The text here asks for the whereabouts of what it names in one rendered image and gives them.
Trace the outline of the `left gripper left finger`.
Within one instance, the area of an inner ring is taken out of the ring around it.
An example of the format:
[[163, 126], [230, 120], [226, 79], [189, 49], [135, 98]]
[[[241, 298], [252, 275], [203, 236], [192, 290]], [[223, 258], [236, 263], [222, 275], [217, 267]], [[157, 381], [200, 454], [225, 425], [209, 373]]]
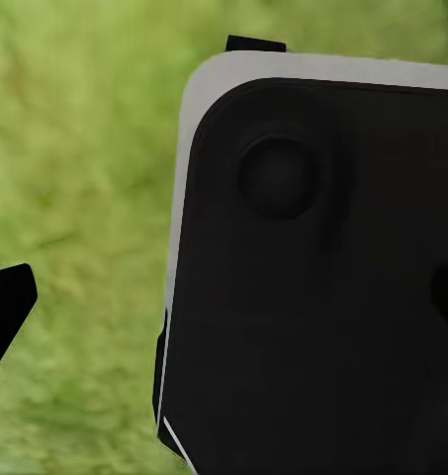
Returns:
[[0, 270], [0, 360], [38, 299], [30, 264]]

